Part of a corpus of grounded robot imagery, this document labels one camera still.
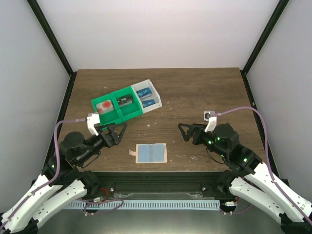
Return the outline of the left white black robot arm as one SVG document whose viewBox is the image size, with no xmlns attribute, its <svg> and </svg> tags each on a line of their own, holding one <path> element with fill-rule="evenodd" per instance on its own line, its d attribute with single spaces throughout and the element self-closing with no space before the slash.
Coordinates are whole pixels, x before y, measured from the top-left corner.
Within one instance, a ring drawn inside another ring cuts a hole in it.
<svg viewBox="0 0 312 234">
<path fill-rule="evenodd" d="M 84 196 L 99 193 L 99 179 L 78 168 L 99 157 L 102 148 L 118 145 L 127 123 L 98 126 L 91 137 L 81 132 L 68 133 L 61 143 L 54 138 L 55 155 L 48 160 L 27 193 L 8 211 L 0 215 L 0 230 L 4 234 L 36 234 L 38 229 L 67 204 Z"/>
</svg>

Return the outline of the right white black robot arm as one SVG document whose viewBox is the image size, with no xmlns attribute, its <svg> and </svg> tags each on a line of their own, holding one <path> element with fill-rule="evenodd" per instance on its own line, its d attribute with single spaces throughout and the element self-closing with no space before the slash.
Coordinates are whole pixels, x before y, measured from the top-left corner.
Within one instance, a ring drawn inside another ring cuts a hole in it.
<svg viewBox="0 0 312 234">
<path fill-rule="evenodd" d="M 221 156 L 228 166 L 217 183 L 221 196 L 230 194 L 242 198 L 268 214 L 286 234 L 310 234 L 312 203 L 286 185 L 251 149 L 239 142 L 238 133 L 229 123 L 205 131 L 203 124 L 178 124 L 185 141 L 204 145 Z"/>
</svg>

